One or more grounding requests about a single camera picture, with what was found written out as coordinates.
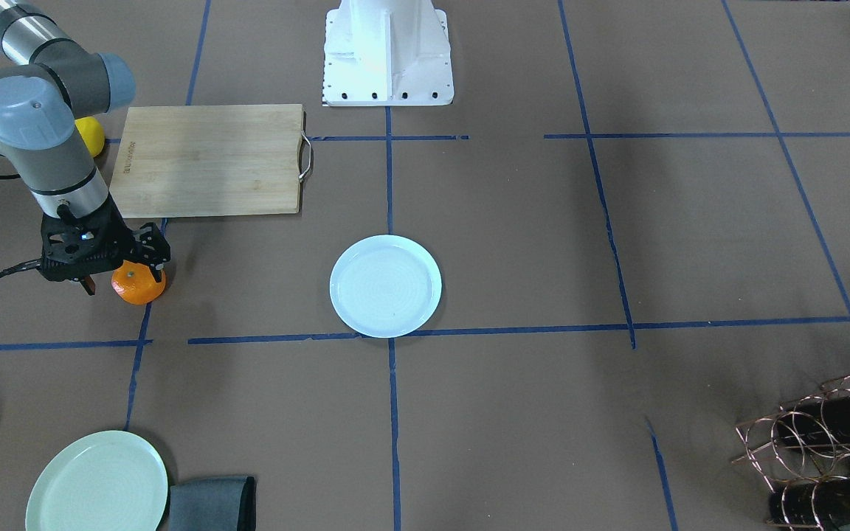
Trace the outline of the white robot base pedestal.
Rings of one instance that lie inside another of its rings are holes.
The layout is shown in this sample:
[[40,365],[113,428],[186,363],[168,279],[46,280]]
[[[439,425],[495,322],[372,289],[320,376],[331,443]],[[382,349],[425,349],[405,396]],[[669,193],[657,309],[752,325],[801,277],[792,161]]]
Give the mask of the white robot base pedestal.
[[342,1],[325,18],[322,104],[449,105],[448,17],[431,1]]

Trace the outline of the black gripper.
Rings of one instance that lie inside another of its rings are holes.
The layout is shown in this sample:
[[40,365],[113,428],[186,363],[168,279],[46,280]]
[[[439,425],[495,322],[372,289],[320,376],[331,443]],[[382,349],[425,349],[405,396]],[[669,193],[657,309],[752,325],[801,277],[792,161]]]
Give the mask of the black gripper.
[[132,231],[114,201],[105,201],[91,214],[74,216],[68,207],[41,219],[38,271],[52,282],[80,281],[88,296],[97,293],[91,275],[120,268],[125,261],[142,263],[156,285],[165,281],[171,260],[168,241],[155,223]]

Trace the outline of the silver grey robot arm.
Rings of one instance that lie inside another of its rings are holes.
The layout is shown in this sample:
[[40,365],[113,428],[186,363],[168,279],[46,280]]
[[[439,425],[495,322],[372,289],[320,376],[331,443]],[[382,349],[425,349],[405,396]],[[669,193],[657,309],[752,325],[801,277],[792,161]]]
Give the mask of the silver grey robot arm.
[[141,263],[165,285],[170,246],[153,223],[127,226],[75,125],[127,107],[135,97],[128,64],[87,52],[34,4],[0,1],[0,157],[15,169],[43,211],[41,255],[0,271],[36,270],[51,282],[94,293],[95,274]]

